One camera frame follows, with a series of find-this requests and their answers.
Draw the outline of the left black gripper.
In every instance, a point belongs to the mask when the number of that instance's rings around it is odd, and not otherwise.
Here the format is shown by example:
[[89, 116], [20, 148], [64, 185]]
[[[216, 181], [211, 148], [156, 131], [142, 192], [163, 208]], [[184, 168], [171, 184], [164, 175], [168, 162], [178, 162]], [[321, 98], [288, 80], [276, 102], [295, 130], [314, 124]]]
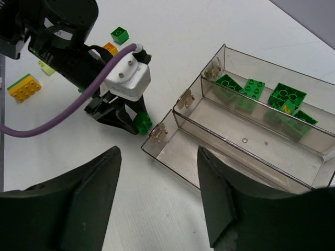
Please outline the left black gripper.
[[139, 134], [133, 120], [140, 112], [147, 112], [144, 98], [130, 101], [112, 95], [110, 103], [101, 98], [93, 98], [84, 111], [97, 122], [123, 129], [133, 135]]

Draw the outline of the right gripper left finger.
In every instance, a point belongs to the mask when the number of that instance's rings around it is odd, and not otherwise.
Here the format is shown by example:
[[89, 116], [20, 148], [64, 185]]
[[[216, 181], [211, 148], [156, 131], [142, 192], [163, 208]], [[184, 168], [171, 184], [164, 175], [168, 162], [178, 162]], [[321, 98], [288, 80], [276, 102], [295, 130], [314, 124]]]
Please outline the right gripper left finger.
[[25, 190], [1, 193], [1, 250], [101, 250], [121, 167], [114, 146]]

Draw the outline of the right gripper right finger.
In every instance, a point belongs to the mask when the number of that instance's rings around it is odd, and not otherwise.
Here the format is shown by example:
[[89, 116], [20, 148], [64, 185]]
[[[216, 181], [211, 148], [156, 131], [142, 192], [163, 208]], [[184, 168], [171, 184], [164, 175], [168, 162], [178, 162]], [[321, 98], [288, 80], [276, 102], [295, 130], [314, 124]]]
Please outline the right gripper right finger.
[[197, 170], [214, 250], [334, 250], [334, 188], [281, 191], [231, 168], [208, 149]]

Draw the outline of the green lego tall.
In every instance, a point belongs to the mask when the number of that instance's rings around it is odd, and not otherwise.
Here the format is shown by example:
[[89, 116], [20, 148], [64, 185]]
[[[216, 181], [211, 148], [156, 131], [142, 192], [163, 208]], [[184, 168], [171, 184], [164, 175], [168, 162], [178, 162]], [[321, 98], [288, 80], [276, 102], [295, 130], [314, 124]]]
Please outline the green lego tall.
[[233, 101], [237, 97], [235, 92], [240, 93], [243, 90], [243, 88], [228, 74], [218, 78], [215, 83], [220, 86], [217, 87], [217, 90], [223, 101]]

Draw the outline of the green lego upside-down rectangular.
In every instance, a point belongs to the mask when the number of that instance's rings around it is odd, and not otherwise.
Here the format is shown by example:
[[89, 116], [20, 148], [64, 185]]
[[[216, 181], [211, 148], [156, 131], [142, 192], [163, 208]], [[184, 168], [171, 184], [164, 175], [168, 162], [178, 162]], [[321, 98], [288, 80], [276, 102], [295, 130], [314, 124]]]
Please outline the green lego upside-down rectangular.
[[298, 109], [306, 98], [307, 93], [278, 83], [268, 98], [268, 104], [273, 105], [276, 102], [289, 100], [295, 109]]

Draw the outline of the green 2x4 lego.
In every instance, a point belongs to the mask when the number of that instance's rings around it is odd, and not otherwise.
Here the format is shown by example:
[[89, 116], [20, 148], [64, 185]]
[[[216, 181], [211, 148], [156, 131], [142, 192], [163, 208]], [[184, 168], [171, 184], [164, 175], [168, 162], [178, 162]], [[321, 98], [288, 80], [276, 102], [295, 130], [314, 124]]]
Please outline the green 2x4 lego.
[[259, 100], [264, 90], [265, 82], [248, 79], [244, 88], [240, 91], [241, 94], [252, 99]]

